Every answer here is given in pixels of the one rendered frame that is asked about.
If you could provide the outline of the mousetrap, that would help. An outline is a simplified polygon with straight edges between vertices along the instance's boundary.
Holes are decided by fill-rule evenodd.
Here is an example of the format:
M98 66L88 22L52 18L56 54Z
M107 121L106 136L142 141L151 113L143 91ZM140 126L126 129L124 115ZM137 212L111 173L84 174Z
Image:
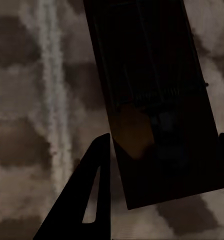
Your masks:
M83 0L128 210L224 189L184 0Z

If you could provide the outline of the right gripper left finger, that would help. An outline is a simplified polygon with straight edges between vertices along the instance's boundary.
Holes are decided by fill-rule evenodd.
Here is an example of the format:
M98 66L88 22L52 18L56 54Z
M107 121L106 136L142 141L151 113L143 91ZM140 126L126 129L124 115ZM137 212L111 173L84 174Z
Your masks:
M82 223L100 168L96 219ZM110 240L110 133L90 145L33 240Z

